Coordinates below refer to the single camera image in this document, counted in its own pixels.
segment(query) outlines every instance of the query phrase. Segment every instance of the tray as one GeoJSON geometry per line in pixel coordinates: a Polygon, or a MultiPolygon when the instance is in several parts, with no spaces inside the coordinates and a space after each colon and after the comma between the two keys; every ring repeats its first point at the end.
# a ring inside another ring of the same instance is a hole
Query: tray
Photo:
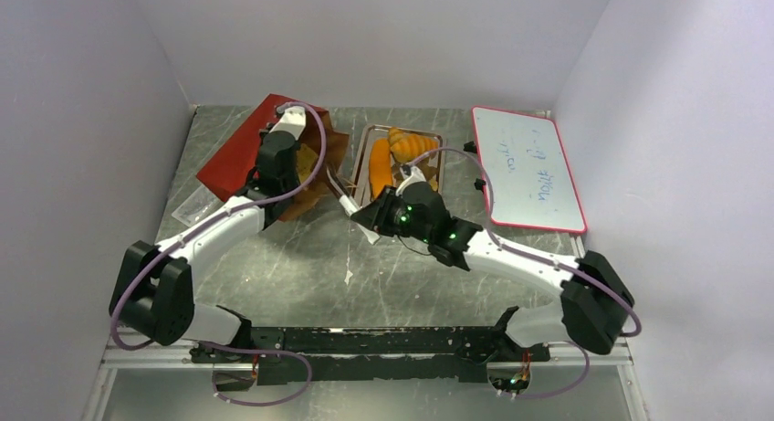
{"type": "MultiPolygon", "coordinates": [[[[358,152],[355,156],[355,165],[352,170],[351,178],[353,184],[351,194],[355,199],[355,202],[360,206],[366,206],[371,202],[371,183],[368,180],[368,158],[371,155],[371,147],[373,146],[374,141],[381,138],[387,138],[388,131],[391,127],[395,126],[373,124],[363,129],[361,145],[358,147],[358,152]]],[[[404,127],[398,127],[398,129],[406,133],[416,133],[417,135],[434,138],[436,141],[438,141],[439,146],[445,146],[444,138],[437,133],[422,132],[415,129],[406,129],[404,127]]],[[[439,194],[443,191],[444,188],[444,163],[445,152],[438,152],[433,157],[425,159],[421,167],[425,172],[425,179],[430,181],[431,179],[435,178],[435,180],[438,182],[439,194]]],[[[399,164],[395,162],[394,158],[392,158],[392,179],[395,183],[395,187],[397,187],[400,182],[403,181],[403,177],[401,176],[401,172],[398,166],[399,164]]]]}

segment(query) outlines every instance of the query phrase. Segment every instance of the white wall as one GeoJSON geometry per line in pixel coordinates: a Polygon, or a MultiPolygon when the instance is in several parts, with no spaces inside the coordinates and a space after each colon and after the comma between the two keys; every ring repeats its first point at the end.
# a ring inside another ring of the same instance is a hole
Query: white wall
{"type": "Polygon", "coordinates": [[[653,420],[774,419],[774,0],[611,0],[556,115],[653,420]]]}
{"type": "Polygon", "coordinates": [[[73,420],[190,111],[135,0],[0,0],[0,407],[73,420]]]}
{"type": "Polygon", "coordinates": [[[547,109],[608,0],[139,0],[194,103],[547,109]]]}

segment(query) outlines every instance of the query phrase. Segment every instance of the toy croissant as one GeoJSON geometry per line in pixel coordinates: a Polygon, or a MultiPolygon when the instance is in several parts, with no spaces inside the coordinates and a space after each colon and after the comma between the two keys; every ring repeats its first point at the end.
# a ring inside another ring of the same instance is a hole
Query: toy croissant
{"type": "Polygon", "coordinates": [[[388,140],[390,152],[399,163],[408,163],[420,154],[438,148],[437,140],[416,133],[405,133],[397,127],[390,128],[388,140]]]}

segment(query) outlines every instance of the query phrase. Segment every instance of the marble tabletop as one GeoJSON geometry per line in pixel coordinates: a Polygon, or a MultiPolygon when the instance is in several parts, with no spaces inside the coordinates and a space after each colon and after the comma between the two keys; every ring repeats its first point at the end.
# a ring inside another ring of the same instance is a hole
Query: marble tabletop
{"type": "MultiPolygon", "coordinates": [[[[198,108],[159,239],[185,230],[172,211],[201,185],[196,172],[252,109],[198,108]]],[[[474,137],[470,110],[331,108],[330,115],[335,130],[350,135],[341,168],[344,176],[350,176],[361,132],[371,124],[437,132],[448,145],[460,148],[474,137]]],[[[484,198],[473,187],[476,178],[474,164],[463,157],[446,157],[442,189],[446,206],[454,215],[483,223],[484,198]]],[[[507,227],[497,227],[496,232],[549,252],[572,253],[568,234],[507,227]]],[[[198,302],[237,310],[254,325],[265,326],[491,325],[507,307],[547,302],[513,281],[447,268],[397,240],[384,237],[372,246],[332,196],[298,220],[276,223],[250,237],[195,276],[198,302]]]]}

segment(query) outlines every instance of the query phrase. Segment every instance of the robotic arm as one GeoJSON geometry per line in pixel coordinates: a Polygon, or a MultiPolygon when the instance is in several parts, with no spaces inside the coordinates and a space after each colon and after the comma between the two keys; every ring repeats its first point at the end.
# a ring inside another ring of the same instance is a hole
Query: robotic arm
{"type": "MultiPolygon", "coordinates": [[[[185,339],[236,349],[303,353],[313,365],[315,380],[448,376],[481,382],[486,380],[488,362],[517,362],[527,352],[533,362],[547,361],[549,353],[544,342],[572,340],[593,353],[611,351],[622,333],[626,310],[608,293],[568,270],[589,275],[632,306],[632,295],[602,255],[588,252],[576,259],[494,236],[476,223],[452,216],[443,198],[417,168],[404,170],[408,178],[397,189],[386,187],[362,209],[346,209],[350,219],[371,234],[422,240],[431,255],[446,266],[485,271],[539,289],[553,299],[549,305],[536,309],[512,307],[490,327],[337,329],[253,327],[249,319],[233,310],[195,303],[196,277],[233,245],[271,226],[292,204],[289,198],[244,208],[299,186],[296,150],[305,127],[303,108],[285,110],[279,122],[263,135],[256,166],[246,177],[246,185],[220,210],[155,246],[138,241],[129,247],[110,302],[111,315],[119,298],[149,262],[165,249],[176,247],[132,292],[119,316],[161,345],[185,339]],[[209,227],[185,241],[202,225],[209,227]],[[503,250],[505,247],[517,253],[503,250]],[[539,262],[536,257],[553,264],[539,262]],[[397,363],[395,356],[408,356],[416,362],[397,363]],[[345,363],[351,367],[341,368],[345,363]]],[[[194,348],[191,355],[194,363],[252,360],[247,355],[235,360],[233,355],[203,345],[194,348]]],[[[282,384],[306,376],[292,361],[277,358],[262,364],[262,384],[282,384]]]]}

